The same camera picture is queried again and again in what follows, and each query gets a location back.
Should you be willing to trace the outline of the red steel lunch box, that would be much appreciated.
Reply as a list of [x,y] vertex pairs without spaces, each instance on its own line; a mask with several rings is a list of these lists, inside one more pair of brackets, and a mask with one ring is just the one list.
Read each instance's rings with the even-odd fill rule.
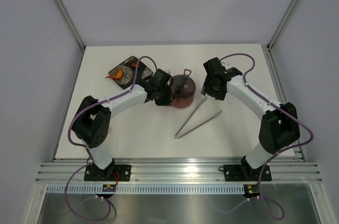
[[196,85],[194,80],[188,75],[173,76],[171,86],[172,106],[183,109],[192,104],[195,96]]

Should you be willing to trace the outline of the grey transparent lid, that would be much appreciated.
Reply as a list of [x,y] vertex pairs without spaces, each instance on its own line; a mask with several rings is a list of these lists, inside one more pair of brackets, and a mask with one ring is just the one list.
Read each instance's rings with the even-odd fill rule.
[[192,70],[184,69],[182,74],[174,75],[172,77],[173,83],[171,86],[172,99],[186,100],[195,94],[196,85],[194,80],[190,77]]

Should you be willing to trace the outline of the toy red sausage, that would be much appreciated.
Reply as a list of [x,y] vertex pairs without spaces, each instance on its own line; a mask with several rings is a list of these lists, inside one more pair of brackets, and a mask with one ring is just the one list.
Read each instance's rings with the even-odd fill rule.
[[140,63],[132,62],[132,63],[130,64],[130,66],[131,66],[132,68],[140,68]]

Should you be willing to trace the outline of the metal food tongs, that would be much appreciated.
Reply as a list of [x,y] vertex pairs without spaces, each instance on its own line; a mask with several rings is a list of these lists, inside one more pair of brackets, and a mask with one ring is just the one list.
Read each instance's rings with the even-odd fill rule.
[[222,109],[214,107],[212,100],[204,97],[184,120],[174,135],[175,140],[180,140],[192,132],[202,128],[222,114]]

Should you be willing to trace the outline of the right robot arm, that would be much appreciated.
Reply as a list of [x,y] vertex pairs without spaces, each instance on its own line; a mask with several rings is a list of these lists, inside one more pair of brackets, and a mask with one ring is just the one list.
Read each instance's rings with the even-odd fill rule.
[[300,138],[299,124],[294,121],[297,118],[296,107],[291,103],[271,101],[252,86],[240,70],[225,68],[217,57],[208,60],[203,66],[207,75],[202,95],[223,101],[226,94],[230,94],[245,104],[261,122],[259,143],[240,161],[242,177],[252,180],[269,158]]

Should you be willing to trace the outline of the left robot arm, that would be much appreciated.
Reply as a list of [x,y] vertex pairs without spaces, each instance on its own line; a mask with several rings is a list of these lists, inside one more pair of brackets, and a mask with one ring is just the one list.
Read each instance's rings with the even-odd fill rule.
[[114,176],[114,160],[105,143],[111,119],[149,101],[158,106],[171,106],[173,83],[174,78],[161,69],[157,69],[148,79],[138,77],[136,71],[131,86],[120,94],[102,100],[89,95],[82,100],[70,123],[67,137],[72,145],[85,148],[100,179],[107,181]]

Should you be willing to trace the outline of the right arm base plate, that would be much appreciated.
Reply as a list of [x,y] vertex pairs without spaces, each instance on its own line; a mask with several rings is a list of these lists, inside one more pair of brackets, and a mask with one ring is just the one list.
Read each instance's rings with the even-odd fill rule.
[[226,182],[263,182],[272,181],[271,171],[268,165],[257,169],[247,169],[241,164],[226,164],[219,166],[218,170],[224,174]]

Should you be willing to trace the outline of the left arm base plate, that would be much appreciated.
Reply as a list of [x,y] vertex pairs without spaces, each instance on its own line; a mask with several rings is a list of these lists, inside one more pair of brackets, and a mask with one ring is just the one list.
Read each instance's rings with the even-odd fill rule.
[[84,181],[89,182],[128,182],[131,176],[131,165],[115,164],[106,169],[99,169],[96,165],[90,165],[85,169]]

